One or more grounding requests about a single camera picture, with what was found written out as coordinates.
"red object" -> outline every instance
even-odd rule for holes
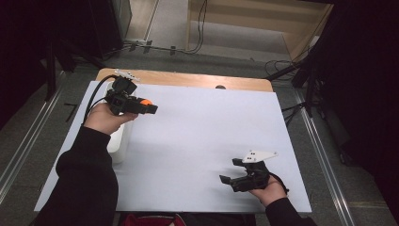
[[[160,225],[185,226],[185,223],[180,218],[179,215],[175,215],[174,218],[166,216],[146,216],[138,218],[134,214],[128,215],[126,220],[124,220],[122,223],[122,226],[160,226]]]

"hand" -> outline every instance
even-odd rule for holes
[[[272,175],[270,175],[268,186],[265,189],[253,189],[249,193],[261,200],[265,207],[271,202],[287,197],[279,181]]]
[[[127,121],[133,121],[137,114],[124,113],[123,115],[114,115],[109,108],[109,104],[97,104],[91,109],[84,126],[99,132],[111,135],[116,132],[120,126]]]

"metal rail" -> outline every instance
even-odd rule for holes
[[[9,161],[6,170],[0,177],[0,204],[3,202],[6,197],[8,191],[10,190],[12,183],[18,175],[21,167],[24,164],[27,156],[29,155],[33,145],[35,144],[36,139],[38,138],[43,125],[47,122],[51,112],[56,105],[56,102],[59,98],[61,91],[64,88],[66,74],[62,72],[58,78],[58,89],[53,97],[42,106],[38,116],[33,121],[26,135],[24,136],[23,141],[18,147],[15,154],[12,156]]]
[[[303,103],[305,101],[302,93],[298,89],[295,89],[295,98],[298,103]],[[335,176],[334,170],[332,169],[329,163],[326,150],[319,137],[319,134],[317,133],[314,121],[312,118],[308,116],[308,113],[306,112],[305,108],[301,109],[301,114],[306,124],[306,128],[308,129],[309,135],[311,137],[311,143],[313,144],[321,169],[326,178],[327,186],[329,192],[331,193],[332,200],[334,201],[335,208],[337,209],[341,223],[347,226],[356,225],[349,211],[348,204],[343,195],[343,191],[341,190],[338,180]]]

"black curtain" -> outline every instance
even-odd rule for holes
[[[339,144],[342,152],[374,175],[397,222],[398,11],[396,0],[340,1],[327,25],[332,32],[312,63],[324,83],[322,96],[345,130],[333,133],[349,135]]]
[[[46,80],[46,39],[34,8],[28,0],[0,3],[0,129]]]

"wire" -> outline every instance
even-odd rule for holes
[[[271,75],[270,72],[267,70],[267,66],[272,62],[274,62],[274,69],[276,72],[280,71],[279,67],[277,66],[279,63],[291,64],[291,61],[288,61],[288,60],[269,60],[264,64],[264,71],[266,72],[267,76]],[[289,78],[277,78],[277,79],[275,79],[275,81],[289,81],[295,76],[295,73],[286,73],[285,75],[288,75]]]
[[[93,109],[93,107],[94,107],[96,104],[98,104],[98,103],[99,103],[100,101],[102,101],[102,100],[105,100],[105,97],[103,97],[103,98],[97,100],[96,102],[94,102],[94,104],[91,105],[91,107],[90,107],[90,111]]]
[[[172,49],[172,48],[164,48],[164,47],[158,47],[158,46],[147,45],[147,44],[138,44],[138,43],[126,42],[126,43],[129,44],[129,46],[123,47],[123,48],[121,48],[121,49],[119,49],[117,51],[114,51],[114,52],[110,52],[109,54],[121,52],[121,51],[124,51],[124,50],[130,50],[132,45],[134,45],[135,47],[140,47],[140,48],[150,48],[150,49],[154,49],[154,50],[171,51],[171,52],[178,52],[178,53],[183,53],[183,54],[188,54],[188,55],[194,55],[200,50],[200,48],[202,47],[202,44],[203,44],[203,30],[204,30],[203,27],[205,25],[207,7],[208,7],[208,0],[204,0],[203,3],[202,3],[202,7],[201,7],[201,9],[199,11],[199,18],[198,18],[199,40],[198,40],[197,45],[196,45],[196,47],[194,49],[191,49],[191,50]]]
[[[296,115],[296,113],[298,113],[299,110],[302,109],[302,107],[305,107],[305,103],[304,102],[300,103],[300,104],[297,104],[297,105],[294,105],[294,106],[290,106],[290,107],[284,108],[284,109],[281,110],[281,112],[284,112],[284,111],[293,109],[293,112],[290,115],[284,117],[285,126],[287,128],[288,128],[288,125],[290,124],[290,122],[293,120],[293,118]]]
[[[93,91],[93,93],[91,94],[90,100],[88,101],[88,106],[86,107],[86,112],[85,112],[85,116],[84,116],[84,118],[83,118],[83,123],[85,123],[86,119],[88,118],[88,113],[90,113],[90,110],[91,110],[91,108],[92,108],[92,104],[91,104],[91,103],[93,102],[93,99],[94,99],[94,97],[95,97],[96,94],[97,94],[97,91],[100,89],[100,86],[101,86],[106,80],[108,80],[108,79],[110,79],[110,78],[115,78],[115,79],[117,79],[118,77],[117,77],[116,75],[114,75],[114,74],[111,74],[111,75],[108,75],[107,77],[103,78],[103,80],[100,81],[100,83],[97,85],[96,89],[95,89],[95,90]]]

